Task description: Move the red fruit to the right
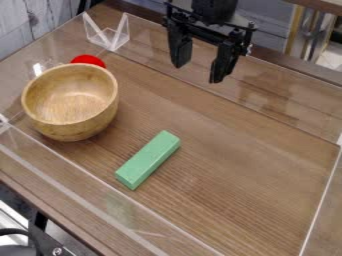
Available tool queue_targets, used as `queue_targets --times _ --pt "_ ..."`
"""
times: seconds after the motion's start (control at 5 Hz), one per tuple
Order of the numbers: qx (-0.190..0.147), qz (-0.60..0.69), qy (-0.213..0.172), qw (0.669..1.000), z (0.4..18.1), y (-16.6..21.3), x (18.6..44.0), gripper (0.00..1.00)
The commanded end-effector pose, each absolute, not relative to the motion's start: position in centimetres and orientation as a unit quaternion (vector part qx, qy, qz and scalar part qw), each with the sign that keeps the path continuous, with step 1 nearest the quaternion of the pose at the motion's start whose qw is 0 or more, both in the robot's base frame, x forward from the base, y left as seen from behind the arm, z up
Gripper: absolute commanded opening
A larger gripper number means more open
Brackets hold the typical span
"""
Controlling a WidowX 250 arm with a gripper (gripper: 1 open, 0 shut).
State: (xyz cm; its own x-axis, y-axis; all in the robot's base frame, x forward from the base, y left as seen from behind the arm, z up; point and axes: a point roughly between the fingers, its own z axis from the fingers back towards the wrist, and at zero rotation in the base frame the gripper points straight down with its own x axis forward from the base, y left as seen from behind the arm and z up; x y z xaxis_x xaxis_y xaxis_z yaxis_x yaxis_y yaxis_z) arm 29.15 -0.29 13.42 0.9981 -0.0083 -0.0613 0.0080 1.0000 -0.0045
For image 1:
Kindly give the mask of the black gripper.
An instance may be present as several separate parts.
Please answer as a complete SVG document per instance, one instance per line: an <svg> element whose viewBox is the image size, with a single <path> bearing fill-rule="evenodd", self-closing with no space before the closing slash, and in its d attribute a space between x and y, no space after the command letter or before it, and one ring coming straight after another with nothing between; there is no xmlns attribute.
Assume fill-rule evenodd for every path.
<svg viewBox="0 0 342 256"><path fill-rule="evenodd" d="M254 21L236 12L236 1L166 1L164 27L168 31L171 62L183 67L192 56L192 38L219 44L211 64L210 82L220 83L232 73L240 55L251 51Z"/></svg>

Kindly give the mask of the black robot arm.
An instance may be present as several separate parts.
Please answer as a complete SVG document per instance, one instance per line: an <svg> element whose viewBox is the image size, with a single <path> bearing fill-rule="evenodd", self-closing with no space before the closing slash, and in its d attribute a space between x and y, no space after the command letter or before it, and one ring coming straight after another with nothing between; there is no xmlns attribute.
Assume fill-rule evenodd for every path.
<svg viewBox="0 0 342 256"><path fill-rule="evenodd" d="M218 47L210 82L220 83L232 73L240 56L251 53L254 21L235 13L238 0L164 0L170 58L182 68L192 58L192 39Z"/></svg>

